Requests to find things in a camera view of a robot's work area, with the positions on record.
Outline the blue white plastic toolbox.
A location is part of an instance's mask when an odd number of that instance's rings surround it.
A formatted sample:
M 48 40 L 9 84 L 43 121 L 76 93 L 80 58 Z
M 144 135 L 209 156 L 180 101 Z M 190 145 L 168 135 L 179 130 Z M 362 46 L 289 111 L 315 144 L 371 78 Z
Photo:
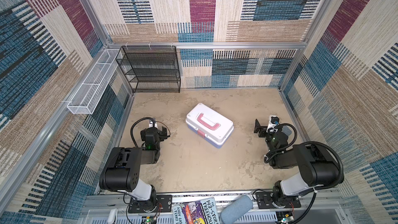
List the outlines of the blue white plastic toolbox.
M 216 148 L 221 148 L 234 130 L 233 121 L 199 103 L 186 115 L 187 126 Z

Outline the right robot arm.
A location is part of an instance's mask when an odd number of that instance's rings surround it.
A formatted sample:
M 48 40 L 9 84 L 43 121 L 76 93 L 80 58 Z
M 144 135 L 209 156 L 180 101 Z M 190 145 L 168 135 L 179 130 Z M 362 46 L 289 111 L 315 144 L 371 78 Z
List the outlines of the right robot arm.
M 297 130 L 271 116 L 267 126 L 255 121 L 254 132 L 264 138 L 268 152 L 264 163 L 273 169 L 298 168 L 298 173 L 277 181 L 272 190 L 255 190 L 253 199 L 260 209 L 298 208 L 300 197 L 318 190 L 334 188 L 344 181 L 341 158 L 330 146 L 320 142 L 296 144 Z

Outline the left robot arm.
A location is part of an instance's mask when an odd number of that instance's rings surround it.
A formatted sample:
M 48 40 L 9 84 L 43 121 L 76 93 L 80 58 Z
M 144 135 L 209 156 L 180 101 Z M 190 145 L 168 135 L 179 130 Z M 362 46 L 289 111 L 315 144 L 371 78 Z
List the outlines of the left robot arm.
M 153 185 L 140 179 L 141 165 L 156 164 L 160 157 L 160 144 L 169 138 L 165 126 L 148 127 L 141 131 L 144 147 L 113 148 L 99 177 L 101 190 L 119 192 L 131 197 L 129 206 L 144 212 L 153 212 L 159 206 Z

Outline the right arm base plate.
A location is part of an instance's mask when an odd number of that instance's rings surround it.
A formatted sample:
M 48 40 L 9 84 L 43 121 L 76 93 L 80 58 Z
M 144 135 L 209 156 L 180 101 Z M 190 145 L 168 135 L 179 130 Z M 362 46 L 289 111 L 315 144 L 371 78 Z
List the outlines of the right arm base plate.
M 259 209 L 277 209 L 277 208 L 300 208 L 301 203 L 298 197 L 292 196 L 273 196 L 270 191 L 256 192 L 255 198 Z

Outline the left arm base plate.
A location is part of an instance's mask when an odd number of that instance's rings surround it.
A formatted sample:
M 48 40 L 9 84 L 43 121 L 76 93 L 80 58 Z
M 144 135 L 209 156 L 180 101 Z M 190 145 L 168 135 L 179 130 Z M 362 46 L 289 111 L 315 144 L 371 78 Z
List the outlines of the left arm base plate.
M 172 195 L 157 195 L 156 198 L 151 198 L 148 201 L 131 200 L 127 212 L 129 214 L 154 214 L 158 211 L 160 213 L 168 213 L 172 211 Z

